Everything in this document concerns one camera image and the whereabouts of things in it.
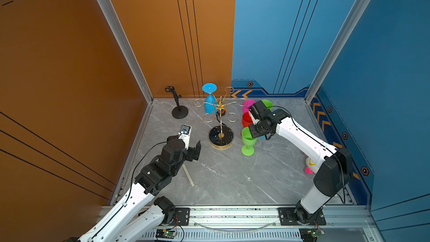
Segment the green wine glass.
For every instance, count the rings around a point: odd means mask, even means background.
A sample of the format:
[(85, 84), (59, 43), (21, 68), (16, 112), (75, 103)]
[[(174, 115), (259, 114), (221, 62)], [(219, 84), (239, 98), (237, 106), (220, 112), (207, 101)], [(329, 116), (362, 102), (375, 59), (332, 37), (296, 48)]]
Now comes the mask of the green wine glass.
[(252, 156), (255, 152), (254, 145), (256, 144), (256, 139), (251, 135), (249, 127), (245, 127), (241, 132), (241, 138), (243, 146), (241, 147), (241, 152), (245, 156)]
[(271, 110), (273, 108), (273, 103), (269, 100), (263, 99), (262, 102), (264, 103), (264, 105)]

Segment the red wine glass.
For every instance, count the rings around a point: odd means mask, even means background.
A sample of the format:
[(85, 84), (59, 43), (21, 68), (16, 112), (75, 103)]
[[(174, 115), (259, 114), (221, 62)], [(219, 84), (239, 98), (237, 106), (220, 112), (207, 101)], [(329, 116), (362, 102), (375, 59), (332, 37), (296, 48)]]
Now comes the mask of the red wine glass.
[(251, 124), (253, 124), (253, 120), (252, 120), (249, 112), (246, 112), (243, 114), (241, 124), (244, 128), (249, 127)]

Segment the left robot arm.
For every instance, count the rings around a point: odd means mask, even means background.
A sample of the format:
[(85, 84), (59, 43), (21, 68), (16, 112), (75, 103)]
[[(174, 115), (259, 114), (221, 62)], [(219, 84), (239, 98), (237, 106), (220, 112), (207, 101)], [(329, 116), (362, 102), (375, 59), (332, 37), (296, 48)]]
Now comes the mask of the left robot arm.
[(198, 160), (202, 145), (189, 146), (188, 135), (170, 136), (161, 154), (145, 165), (122, 199), (89, 231), (70, 242), (136, 242), (145, 232), (172, 221), (175, 205), (158, 197), (185, 161)]

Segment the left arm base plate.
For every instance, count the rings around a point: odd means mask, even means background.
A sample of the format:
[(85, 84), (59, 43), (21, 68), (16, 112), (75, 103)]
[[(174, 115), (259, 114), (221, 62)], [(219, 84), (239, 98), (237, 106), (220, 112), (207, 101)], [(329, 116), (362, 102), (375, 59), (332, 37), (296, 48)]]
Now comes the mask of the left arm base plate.
[(162, 219), (160, 226), (188, 226), (190, 220), (190, 208), (179, 207), (171, 210)]

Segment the blue wine glass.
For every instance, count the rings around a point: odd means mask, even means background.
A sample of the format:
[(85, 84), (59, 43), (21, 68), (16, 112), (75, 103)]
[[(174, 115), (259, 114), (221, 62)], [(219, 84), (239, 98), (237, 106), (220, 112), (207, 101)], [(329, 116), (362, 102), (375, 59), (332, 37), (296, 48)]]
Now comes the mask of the blue wine glass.
[(217, 85), (215, 85), (214, 83), (207, 83), (202, 86), (202, 90), (208, 94), (204, 101), (205, 112), (208, 114), (213, 114), (216, 110), (216, 107), (214, 106), (216, 98), (213, 93), (217, 90)]

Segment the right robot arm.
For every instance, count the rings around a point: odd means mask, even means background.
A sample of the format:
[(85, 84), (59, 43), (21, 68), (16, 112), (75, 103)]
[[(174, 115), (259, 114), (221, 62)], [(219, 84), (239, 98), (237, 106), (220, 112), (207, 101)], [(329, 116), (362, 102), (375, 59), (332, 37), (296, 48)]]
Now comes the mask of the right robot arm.
[(346, 148), (338, 148), (317, 138), (303, 128), (283, 107), (268, 108), (263, 101), (250, 106), (253, 121), (249, 125), (252, 138), (273, 135), (285, 138), (307, 156), (307, 165), (315, 173), (314, 185), (296, 204), (295, 220), (302, 225), (313, 224), (322, 212), (323, 206), (340, 191), (353, 177), (352, 154)]

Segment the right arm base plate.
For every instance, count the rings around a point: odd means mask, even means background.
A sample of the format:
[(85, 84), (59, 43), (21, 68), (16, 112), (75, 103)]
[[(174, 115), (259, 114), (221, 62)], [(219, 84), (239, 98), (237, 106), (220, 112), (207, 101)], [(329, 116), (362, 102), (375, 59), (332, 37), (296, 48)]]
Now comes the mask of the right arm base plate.
[(327, 224), (322, 208), (314, 214), (309, 214), (303, 208), (280, 207), (277, 209), (282, 226), (325, 226)]

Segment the magenta wine glass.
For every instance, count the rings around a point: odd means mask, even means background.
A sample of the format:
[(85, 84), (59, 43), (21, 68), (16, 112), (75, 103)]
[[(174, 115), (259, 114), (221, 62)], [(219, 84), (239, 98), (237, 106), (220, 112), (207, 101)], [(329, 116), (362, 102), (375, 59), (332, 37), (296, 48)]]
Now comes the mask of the magenta wine glass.
[(243, 113), (248, 113), (249, 112), (249, 108), (255, 103), (255, 101), (251, 100), (251, 99), (246, 99), (244, 100), (243, 103)]

